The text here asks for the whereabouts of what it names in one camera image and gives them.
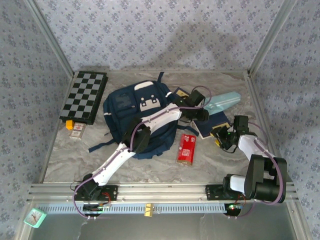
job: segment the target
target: chessboard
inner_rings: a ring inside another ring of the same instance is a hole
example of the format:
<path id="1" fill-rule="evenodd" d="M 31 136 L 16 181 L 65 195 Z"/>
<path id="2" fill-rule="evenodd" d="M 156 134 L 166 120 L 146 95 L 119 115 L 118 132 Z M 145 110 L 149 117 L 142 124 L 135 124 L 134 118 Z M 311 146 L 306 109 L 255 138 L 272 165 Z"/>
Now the chessboard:
<path id="1" fill-rule="evenodd" d="M 105 72 L 80 71 L 65 102 L 60 119 L 93 125 L 108 81 Z"/>

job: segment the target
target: wall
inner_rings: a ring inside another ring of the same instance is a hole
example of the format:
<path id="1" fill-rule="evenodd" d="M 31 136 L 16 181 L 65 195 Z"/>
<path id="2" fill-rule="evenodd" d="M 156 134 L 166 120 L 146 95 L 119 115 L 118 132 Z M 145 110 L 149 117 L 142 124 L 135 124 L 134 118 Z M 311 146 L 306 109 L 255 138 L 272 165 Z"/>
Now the wall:
<path id="1" fill-rule="evenodd" d="M 23 0 L 0 1 L 0 239 L 38 180 L 69 79 Z"/>
<path id="2" fill-rule="evenodd" d="M 320 239 L 320 3 L 298 1 L 254 77 L 314 239 Z"/>
<path id="3" fill-rule="evenodd" d="M 243 70 L 283 0 L 37 0 L 74 71 Z"/>

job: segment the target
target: yellow game piece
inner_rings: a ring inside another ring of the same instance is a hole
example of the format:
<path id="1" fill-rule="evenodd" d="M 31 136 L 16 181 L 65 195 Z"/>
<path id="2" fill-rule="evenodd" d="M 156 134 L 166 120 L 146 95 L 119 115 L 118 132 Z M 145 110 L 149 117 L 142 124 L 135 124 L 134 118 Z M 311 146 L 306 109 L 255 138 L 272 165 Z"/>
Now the yellow game piece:
<path id="1" fill-rule="evenodd" d="M 152 217 L 153 213 L 154 213 L 154 205 L 152 203 L 147 203 L 145 205 L 144 216 L 145 217 Z"/>
<path id="2" fill-rule="evenodd" d="M 67 121 L 65 121 L 65 127 L 66 127 L 66 129 L 68 129 L 68 130 L 74 129 L 74 125 L 75 125 L 75 122 L 72 121 L 72 120 L 67 120 Z"/>
<path id="3" fill-rule="evenodd" d="M 220 147 L 220 142 L 218 141 L 218 139 L 215 140 L 215 144 L 217 144 L 218 147 Z"/>

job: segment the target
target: marble surface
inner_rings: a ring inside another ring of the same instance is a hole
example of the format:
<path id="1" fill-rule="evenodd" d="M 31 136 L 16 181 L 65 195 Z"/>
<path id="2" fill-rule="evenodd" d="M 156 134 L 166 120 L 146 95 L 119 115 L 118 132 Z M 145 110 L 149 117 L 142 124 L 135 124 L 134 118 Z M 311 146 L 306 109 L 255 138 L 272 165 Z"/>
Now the marble surface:
<path id="1" fill-rule="evenodd" d="M 60 123 L 52 154 L 48 163 L 44 182 L 81 181 L 83 176 L 96 170 L 114 152 L 114 143 L 104 146 L 92 153 L 88 148 L 112 139 L 103 116 L 103 102 L 108 94 L 116 89 L 138 83 L 143 80 L 156 80 L 157 73 L 145 72 L 108 72 L 102 101 L 94 122 L 87 125 L 82 139 L 69 138 L 70 132 Z M 241 94 L 241 101 L 225 111 L 229 120 L 234 115 L 247 115 L 250 121 L 256 117 L 245 80 L 242 76 L 216 72 L 165 73 L 162 81 L 171 91 L 181 87 L 191 91 L 197 85 L 210 88 L 212 95 L 236 91 Z M 193 166 L 182 166 L 176 163 L 178 145 L 181 134 L 191 134 L 187 130 L 177 130 L 175 141 L 170 150 L 153 159 L 138 160 L 131 158 L 126 161 L 111 177 L 110 183 L 179 183 L 179 182 L 212 182 L 220 183 L 226 174 L 246 174 L 249 161 L 239 149 L 234 153 L 223 152 L 212 137 L 196 140 Z"/>

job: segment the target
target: backpack pocket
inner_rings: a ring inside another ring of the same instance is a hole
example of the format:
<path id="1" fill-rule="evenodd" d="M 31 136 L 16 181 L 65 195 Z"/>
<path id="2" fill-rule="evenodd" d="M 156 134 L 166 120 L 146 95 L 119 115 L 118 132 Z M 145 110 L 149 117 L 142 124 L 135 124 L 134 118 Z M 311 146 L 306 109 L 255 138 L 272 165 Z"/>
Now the backpack pocket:
<path id="1" fill-rule="evenodd" d="M 138 112 L 138 106 L 132 91 L 123 89 L 115 91 L 110 98 L 114 113 L 118 118 L 133 115 Z"/>

